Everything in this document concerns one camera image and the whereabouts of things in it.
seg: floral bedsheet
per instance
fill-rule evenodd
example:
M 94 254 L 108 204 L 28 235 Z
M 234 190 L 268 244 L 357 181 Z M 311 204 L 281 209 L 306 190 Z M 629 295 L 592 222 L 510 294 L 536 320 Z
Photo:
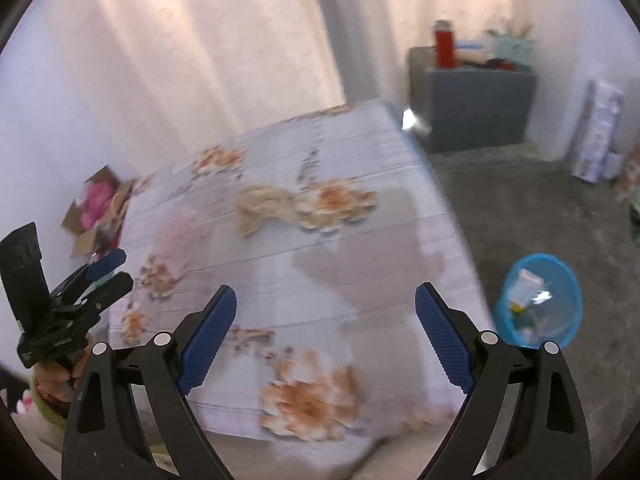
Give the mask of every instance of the floral bedsheet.
M 114 348 L 175 329 L 222 284 L 236 291 L 236 324 L 188 397 L 216 433 L 322 441 L 446 422 L 463 394 L 415 316 L 416 286 L 492 326 L 437 181 L 377 100 L 139 181 L 121 247 L 135 286 L 110 309 Z

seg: red thermos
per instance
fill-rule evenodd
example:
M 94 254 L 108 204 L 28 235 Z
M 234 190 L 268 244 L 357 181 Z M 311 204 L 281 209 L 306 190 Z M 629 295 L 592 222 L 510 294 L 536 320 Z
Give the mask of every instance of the red thermos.
M 436 35 L 436 65 L 440 68 L 455 68 L 456 48 L 453 39 L 453 27 L 449 20 L 438 20 L 433 27 Z

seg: metal pivot screw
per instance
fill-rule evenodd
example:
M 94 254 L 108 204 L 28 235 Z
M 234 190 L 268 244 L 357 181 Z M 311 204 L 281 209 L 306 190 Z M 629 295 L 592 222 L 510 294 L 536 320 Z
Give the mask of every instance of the metal pivot screw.
M 168 334 L 167 332 L 161 332 L 154 338 L 154 343 L 158 346 L 164 346 L 169 341 L 171 341 L 171 334 Z
M 93 352 L 95 355 L 100 355 L 100 354 L 104 354 L 106 349 L 107 349 L 107 343 L 96 343 L 92 348 L 91 352 Z
M 488 345 L 495 345 L 498 342 L 498 336 L 490 330 L 482 332 L 480 334 L 480 339 L 483 343 L 487 343 Z
M 557 354 L 560 351 L 560 349 L 558 348 L 558 345 L 553 341 L 547 341 L 545 343 L 545 350 L 550 354 Z

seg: blue wastebasket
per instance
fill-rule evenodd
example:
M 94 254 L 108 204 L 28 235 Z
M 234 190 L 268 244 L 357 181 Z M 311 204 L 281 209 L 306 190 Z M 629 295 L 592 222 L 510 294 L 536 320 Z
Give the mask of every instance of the blue wastebasket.
M 529 308 L 544 308 L 546 323 L 537 332 L 536 340 L 525 340 L 522 333 L 516 329 L 513 322 L 513 312 L 510 309 L 507 293 L 510 286 L 518 277 L 520 269 L 527 269 L 545 280 L 545 290 L 551 298 L 542 305 L 532 305 Z M 582 293 L 580 285 L 573 271 L 551 254 L 530 254 L 517 262 L 509 271 L 502 286 L 500 300 L 494 307 L 495 326 L 500 337 L 507 343 L 517 346 L 539 348 L 548 340 L 557 343 L 560 348 L 566 348 L 582 322 Z

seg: gray floor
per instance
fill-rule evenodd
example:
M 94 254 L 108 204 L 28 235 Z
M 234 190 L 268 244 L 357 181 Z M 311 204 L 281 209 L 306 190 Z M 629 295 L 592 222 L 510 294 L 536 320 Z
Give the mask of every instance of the gray floor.
M 583 404 L 594 473 L 640 416 L 640 250 L 609 184 L 535 161 L 527 147 L 429 156 L 457 215 L 488 303 L 519 258 L 551 253 L 576 273 L 584 319 L 564 352 Z

